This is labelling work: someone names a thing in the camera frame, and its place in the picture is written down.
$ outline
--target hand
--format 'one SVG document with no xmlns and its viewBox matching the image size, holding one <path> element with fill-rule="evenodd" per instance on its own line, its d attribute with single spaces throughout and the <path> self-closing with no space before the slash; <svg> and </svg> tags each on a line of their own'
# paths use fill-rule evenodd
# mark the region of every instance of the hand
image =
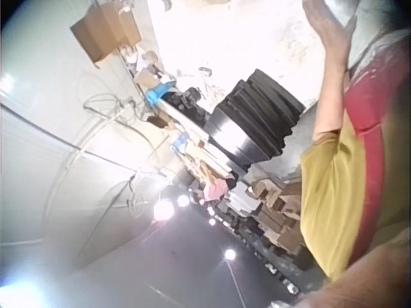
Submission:
<svg viewBox="0 0 411 308">
<path fill-rule="evenodd" d="M 302 0 L 302 7 L 311 27 L 319 35 L 326 50 L 326 60 L 347 66 L 351 39 L 356 28 L 354 15 L 343 27 L 329 10 L 324 0 Z"/>
</svg>

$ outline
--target pink object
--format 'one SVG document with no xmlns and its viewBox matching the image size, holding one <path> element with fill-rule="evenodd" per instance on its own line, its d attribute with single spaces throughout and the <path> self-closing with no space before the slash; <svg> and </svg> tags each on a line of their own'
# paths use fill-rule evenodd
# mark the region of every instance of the pink object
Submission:
<svg viewBox="0 0 411 308">
<path fill-rule="evenodd" d="M 213 184 L 207 184 L 204 188 L 204 200 L 213 201 L 220 199 L 221 196 L 227 193 L 229 188 L 227 182 L 221 178 L 217 178 Z"/>
</svg>

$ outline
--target box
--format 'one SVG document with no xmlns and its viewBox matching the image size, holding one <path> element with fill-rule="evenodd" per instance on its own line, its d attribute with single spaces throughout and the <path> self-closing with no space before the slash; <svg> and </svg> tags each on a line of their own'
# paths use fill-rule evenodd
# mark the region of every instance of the box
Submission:
<svg viewBox="0 0 411 308">
<path fill-rule="evenodd" d="M 117 3 L 95 6 L 70 27 L 93 63 L 103 60 L 122 45 L 133 46 L 141 41 L 132 12 L 119 14 L 120 9 Z"/>
</svg>

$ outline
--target light fixture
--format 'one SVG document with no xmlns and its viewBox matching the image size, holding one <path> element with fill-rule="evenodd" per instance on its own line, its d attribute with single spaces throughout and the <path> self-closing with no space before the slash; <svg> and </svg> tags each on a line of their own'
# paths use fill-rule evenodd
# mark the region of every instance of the light fixture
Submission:
<svg viewBox="0 0 411 308">
<path fill-rule="evenodd" d="M 233 261 L 236 258 L 236 252 L 233 249 L 227 249 L 224 253 L 224 257 L 229 261 Z"/>
<path fill-rule="evenodd" d="M 154 219 L 157 221 L 169 220 L 174 215 L 174 206 L 168 200 L 160 200 L 154 205 Z"/>
<path fill-rule="evenodd" d="M 190 205 L 190 198 L 188 198 L 186 194 L 182 194 L 178 197 L 177 204 L 179 205 L 179 207 L 187 207 L 188 205 Z"/>
<path fill-rule="evenodd" d="M 207 211 L 211 216 L 214 216 L 216 214 L 216 211 L 212 207 L 208 207 Z"/>
<path fill-rule="evenodd" d="M 11 77 L 9 74 L 5 74 L 0 80 L 0 90 L 4 93 L 9 94 L 14 86 L 14 78 Z"/>
<path fill-rule="evenodd" d="M 0 306 L 3 308 L 44 307 L 38 287 L 28 282 L 18 282 L 0 287 Z"/>
</svg>

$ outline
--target person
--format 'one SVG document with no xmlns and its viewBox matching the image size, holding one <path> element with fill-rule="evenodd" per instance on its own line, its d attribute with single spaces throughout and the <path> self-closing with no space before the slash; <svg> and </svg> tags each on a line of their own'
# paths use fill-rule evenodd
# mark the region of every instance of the person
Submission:
<svg viewBox="0 0 411 308">
<path fill-rule="evenodd" d="M 354 263 L 295 308 L 410 307 L 410 229 Z"/>
<path fill-rule="evenodd" d="M 233 171 L 228 178 L 217 178 L 208 168 L 204 161 L 198 164 L 200 179 L 204 183 L 204 190 L 198 190 L 197 196 L 200 200 L 221 200 L 231 189 L 237 186 L 238 175 Z"/>
<path fill-rule="evenodd" d="M 408 29 L 379 39 L 344 93 L 356 26 L 324 0 L 303 0 L 325 49 L 313 145 L 301 157 L 301 232 L 331 281 L 409 227 Z"/>
</svg>

